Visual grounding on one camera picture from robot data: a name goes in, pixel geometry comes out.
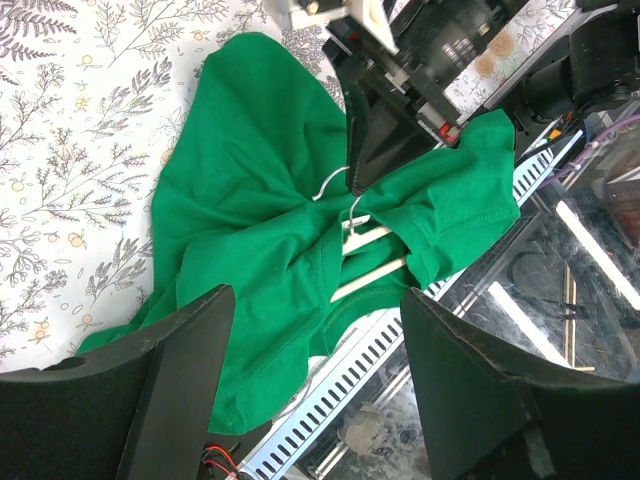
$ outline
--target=floral print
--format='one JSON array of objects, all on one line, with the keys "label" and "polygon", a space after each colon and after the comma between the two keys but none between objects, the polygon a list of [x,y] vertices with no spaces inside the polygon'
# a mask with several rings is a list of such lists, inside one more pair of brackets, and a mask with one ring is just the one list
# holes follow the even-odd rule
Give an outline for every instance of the floral print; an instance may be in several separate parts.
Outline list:
[{"label": "floral print", "polygon": [[[481,104],[573,8],[532,0],[452,100]],[[281,32],[262,0],[0,0],[0,371],[72,355],[144,303],[158,175],[203,60],[246,31],[281,41],[342,102],[325,30]]]}]

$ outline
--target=perforated metal rail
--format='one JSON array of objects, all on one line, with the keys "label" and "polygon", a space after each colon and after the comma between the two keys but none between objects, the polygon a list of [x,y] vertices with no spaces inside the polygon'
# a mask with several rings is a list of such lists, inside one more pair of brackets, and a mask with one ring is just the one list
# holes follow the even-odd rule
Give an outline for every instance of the perforated metal rail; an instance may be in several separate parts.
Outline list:
[{"label": "perforated metal rail", "polygon": [[[513,196],[522,205],[552,172],[555,165],[579,140],[576,133],[555,157],[550,151],[527,160],[514,174]],[[462,272],[435,282],[425,291],[438,300]],[[306,398],[289,415],[274,423],[269,434],[241,463],[241,470],[258,480],[279,479],[305,452],[354,395],[402,344],[402,325],[397,308],[372,314],[368,324],[345,341],[314,375]]]}]

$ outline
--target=red wire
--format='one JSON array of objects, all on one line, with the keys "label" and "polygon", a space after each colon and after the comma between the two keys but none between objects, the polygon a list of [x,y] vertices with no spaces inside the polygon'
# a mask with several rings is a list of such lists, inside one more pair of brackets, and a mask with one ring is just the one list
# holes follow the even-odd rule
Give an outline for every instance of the red wire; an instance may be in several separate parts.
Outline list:
[{"label": "red wire", "polygon": [[224,448],[222,448],[222,447],[220,447],[218,445],[212,445],[210,447],[207,447],[207,451],[211,452],[212,450],[220,453],[224,458],[227,459],[227,461],[231,465],[233,465],[233,468],[238,470],[238,465],[233,461],[233,458],[231,457],[231,454],[229,452],[227,452]]},{"label": "red wire", "polygon": [[224,473],[227,474],[228,477],[232,477],[237,479],[238,476],[233,473],[231,470],[229,470],[228,468],[222,466],[221,464],[219,464],[218,462],[214,461],[214,460],[205,460],[204,461],[205,465],[213,465],[215,467],[218,467],[220,470],[222,470]]}]

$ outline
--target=green fabric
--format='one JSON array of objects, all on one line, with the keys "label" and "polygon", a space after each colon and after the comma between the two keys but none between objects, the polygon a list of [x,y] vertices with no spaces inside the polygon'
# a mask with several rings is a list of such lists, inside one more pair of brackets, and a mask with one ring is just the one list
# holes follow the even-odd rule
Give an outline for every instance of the green fabric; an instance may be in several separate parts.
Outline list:
[{"label": "green fabric", "polygon": [[[513,127],[493,112],[471,122],[457,150],[431,152],[369,190],[357,215],[394,234],[343,259],[339,220],[354,200],[344,176],[311,197],[345,164],[345,131],[322,85],[273,40],[244,34],[210,55],[153,198],[154,293],[129,325],[91,335],[81,351],[232,285],[238,304],[209,429],[242,434],[291,399],[308,358],[331,353],[354,320],[468,266],[519,215]],[[403,255],[408,268],[329,302]]]}]

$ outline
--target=metal hook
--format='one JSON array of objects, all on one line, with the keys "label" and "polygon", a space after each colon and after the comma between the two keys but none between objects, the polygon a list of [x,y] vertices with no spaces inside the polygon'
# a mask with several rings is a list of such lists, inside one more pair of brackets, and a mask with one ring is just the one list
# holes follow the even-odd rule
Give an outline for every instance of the metal hook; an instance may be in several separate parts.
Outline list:
[{"label": "metal hook", "polygon": [[317,193],[317,195],[314,195],[313,197],[311,197],[311,200],[313,200],[314,202],[317,202],[318,200],[320,200],[322,198],[322,195],[324,195],[324,191],[327,188],[327,185],[329,185],[329,182],[331,180],[333,180],[333,177],[335,177],[336,175],[338,175],[341,172],[347,171],[349,170],[349,166],[346,165],[344,167],[340,167],[339,169],[337,169],[335,172],[331,173],[331,175],[329,175],[324,182],[322,182],[322,186],[320,187],[320,191]]},{"label": "metal hook", "polygon": [[349,209],[349,234],[350,235],[356,234],[356,228],[353,226],[353,212],[356,209],[356,205],[358,205],[358,202],[360,201],[361,198],[362,198],[362,195],[357,196],[354,202],[351,204],[351,208]]}]

